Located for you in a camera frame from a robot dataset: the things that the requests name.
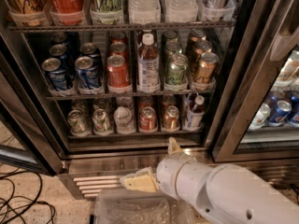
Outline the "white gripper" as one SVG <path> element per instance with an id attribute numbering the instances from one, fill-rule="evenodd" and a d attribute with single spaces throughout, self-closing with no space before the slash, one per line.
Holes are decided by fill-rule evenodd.
<path id="1" fill-rule="evenodd" d="M 150 167 L 146 167 L 135 173 L 122 176 L 120 178 L 121 184 L 129 190 L 150 193 L 157 192 L 160 188 L 163 193 L 178 200 L 179 196 L 176 188 L 178 174 L 187 162 L 193 160 L 193 156 L 187 154 L 175 154 L 180 151 L 181 147 L 177 140 L 174 137 L 170 137 L 168 144 L 169 156 L 159 162 L 156 169 L 156 175 L 152 172 Z"/>

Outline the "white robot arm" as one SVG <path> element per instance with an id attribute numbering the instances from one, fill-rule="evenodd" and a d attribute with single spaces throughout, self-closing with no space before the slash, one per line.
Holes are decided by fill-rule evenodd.
<path id="1" fill-rule="evenodd" d="M 121 184 L 182 200 L 212 224 L 299 224 L 299 206 L 256 174 L 233 164 L 203 164 L 173 137 L 155 170 L 123 176 Z"/>

